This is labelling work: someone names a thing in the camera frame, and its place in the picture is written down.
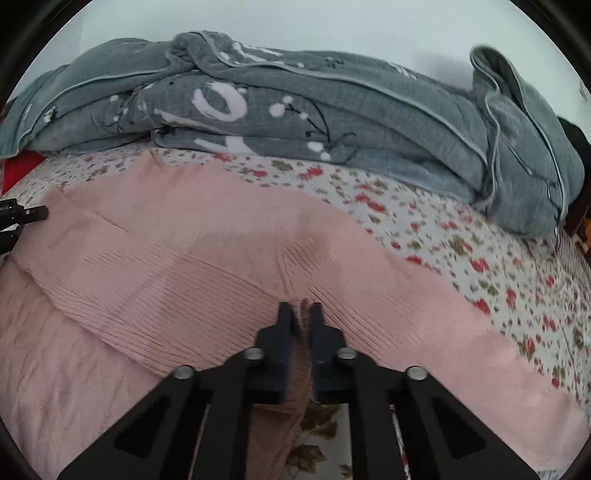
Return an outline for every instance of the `black clamp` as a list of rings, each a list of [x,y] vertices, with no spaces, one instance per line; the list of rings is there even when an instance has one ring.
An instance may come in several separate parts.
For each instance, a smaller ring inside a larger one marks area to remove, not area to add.
[[[178,367],[74,460],[59,480],[243,480],[253,403],[285,398],[288,303],[253,348],[220,367]],[[413,480],[535,480],[511,449],[422,367],[379,367],[310,308],[315,399],[348,403],[355,480],[405,480],[394,406]]]
[[[0,255],[10,252],[21,236],[23,226],[47,219],[47,207],[25,208],[15,199],[0,200]],[[18,225],[14,230],[3,232],[6,228]]]

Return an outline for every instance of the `gray blanket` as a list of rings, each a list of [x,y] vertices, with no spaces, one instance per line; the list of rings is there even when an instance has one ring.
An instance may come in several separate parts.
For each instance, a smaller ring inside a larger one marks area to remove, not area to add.
[[[543,97],[477,47],[471,91],[333,51],[251,47],[213,32],[109,41],[38,78],[0,126],[0,158],[97,151],[151,133],[163,147],[324,161],[471,203],[549,237],[583,165]]]

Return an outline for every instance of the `ribbed knit texture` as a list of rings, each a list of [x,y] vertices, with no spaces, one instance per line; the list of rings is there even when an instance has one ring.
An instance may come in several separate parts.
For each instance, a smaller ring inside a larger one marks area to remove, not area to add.
[[[56,479],[158,381],[57,310],[13,260],[0,270],[0,414],[41,479]]]
[[[274,322],[279,301],[310,298],[381,365],[424,365],[532,467],[561,468],[587,438],[574,400],[452,286],[301,192],[250,185],[221,162],[166,167],[148,155],[45,203],[49,220],[26,229],[14,261],[59,311],[158,375],[221,363]],[[254,417],[252,479],[277,476],[305,406],[295,352],[288,410]]]

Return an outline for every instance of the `floral bedsheet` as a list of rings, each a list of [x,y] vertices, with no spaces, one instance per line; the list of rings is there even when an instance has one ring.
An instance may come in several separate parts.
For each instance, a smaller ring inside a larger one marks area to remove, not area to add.
[[[440,274],[521,355],[582,408],[591,398],[589,292],[556,259],[555,245],[526,243],[471,207],[395,180],[331,164],[165,150],[136,143],[92,155],[50,157],[7,196],[25,206],[50,186],[125,171],[147,148],[166,163],[223,161],[261,188],[297,189],[348,212],[396,255]],[[346,408],[311,404],[282,480],[351,478]],[[544,478],[558,474],[547,472]]]

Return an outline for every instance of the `white wall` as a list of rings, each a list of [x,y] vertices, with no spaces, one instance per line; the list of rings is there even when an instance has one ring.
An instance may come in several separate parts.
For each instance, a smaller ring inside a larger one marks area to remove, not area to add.
[[[78,47],[116,37],[169,40],[190,30],[224,31],[259,46],[371,55],[463,87],[471,81],[471,46],[489,44],[591,138],[591,106],[579,93],[579,76],[509,0],[93,0]],[[65,56],[72,44],[63,43]],[[58,55],[51,60],[57,66]]]
[[[21,77],[11,98],[22,92],[39,75],[74,60],[80,53],[80,39],[84,10],[78,12],[61,30],[49,41],[25,74]]]

